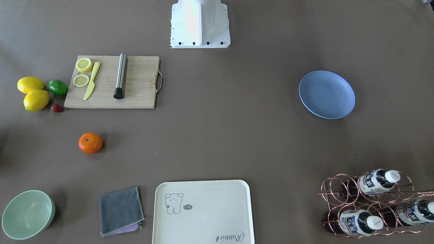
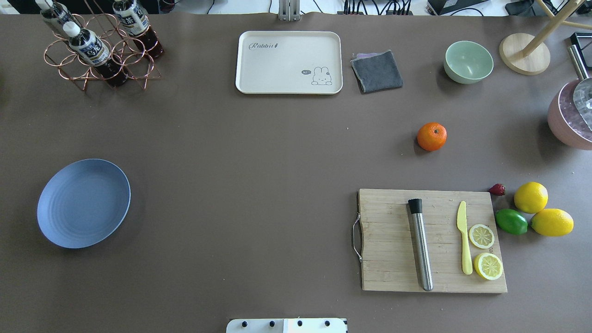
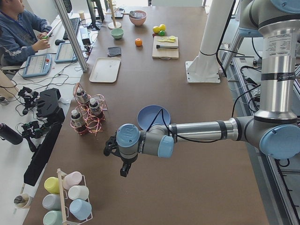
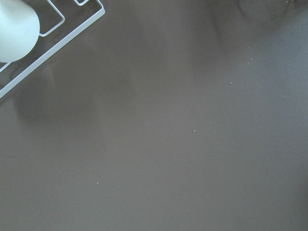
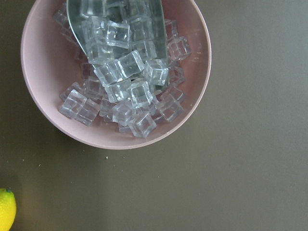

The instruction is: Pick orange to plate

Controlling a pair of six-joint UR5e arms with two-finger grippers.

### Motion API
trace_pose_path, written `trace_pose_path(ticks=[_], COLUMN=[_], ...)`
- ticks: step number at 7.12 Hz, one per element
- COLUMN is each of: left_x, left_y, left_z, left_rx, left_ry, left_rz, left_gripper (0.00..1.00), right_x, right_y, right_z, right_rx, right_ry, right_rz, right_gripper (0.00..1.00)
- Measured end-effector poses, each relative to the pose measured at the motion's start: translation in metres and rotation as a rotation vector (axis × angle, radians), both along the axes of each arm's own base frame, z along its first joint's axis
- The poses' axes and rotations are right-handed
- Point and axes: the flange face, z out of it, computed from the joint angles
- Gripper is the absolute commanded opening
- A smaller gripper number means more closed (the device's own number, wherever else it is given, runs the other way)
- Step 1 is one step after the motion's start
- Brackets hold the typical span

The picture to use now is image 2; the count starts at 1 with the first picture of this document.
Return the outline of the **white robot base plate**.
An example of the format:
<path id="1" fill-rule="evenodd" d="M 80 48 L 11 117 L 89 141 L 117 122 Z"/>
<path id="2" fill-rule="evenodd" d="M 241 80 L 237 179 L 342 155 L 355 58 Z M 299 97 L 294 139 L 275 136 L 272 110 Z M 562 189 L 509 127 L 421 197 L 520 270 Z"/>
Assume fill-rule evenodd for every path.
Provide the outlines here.
<path id="1" fill-rule="evenodd" d="M 346 333 L 342 318 L 263 318 L 230 320 L 227 333 Z"/>

